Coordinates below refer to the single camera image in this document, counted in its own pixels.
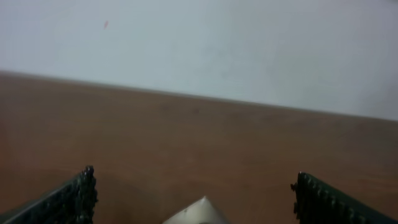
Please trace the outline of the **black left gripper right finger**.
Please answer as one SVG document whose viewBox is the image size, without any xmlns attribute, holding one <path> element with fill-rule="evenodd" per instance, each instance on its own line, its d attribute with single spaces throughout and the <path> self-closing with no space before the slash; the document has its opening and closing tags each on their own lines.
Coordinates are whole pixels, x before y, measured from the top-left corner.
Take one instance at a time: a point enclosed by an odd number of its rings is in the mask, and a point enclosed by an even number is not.
<svg viewBox="0 0 398 224">
<path fill-rule="evenodd" d="M 294 214 L 300 224 L 397 224 L 306 172 L 299 172 L 290 187 L 295 192 Z"/>
</svg>

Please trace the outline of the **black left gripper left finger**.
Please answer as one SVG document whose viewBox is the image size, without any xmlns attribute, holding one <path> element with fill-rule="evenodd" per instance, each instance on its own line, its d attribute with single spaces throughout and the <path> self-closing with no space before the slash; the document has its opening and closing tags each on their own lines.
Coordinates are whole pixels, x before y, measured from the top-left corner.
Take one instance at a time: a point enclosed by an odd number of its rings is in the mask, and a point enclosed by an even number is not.
<svg viewBox="0 0 398 224">
<path fill-rule="evenodd" d="M 8 224 L 91 224 L 98 202 L 94 167 L 79 174 L 40 198 L 28 201 L 1 214 Z"/>
</svg>

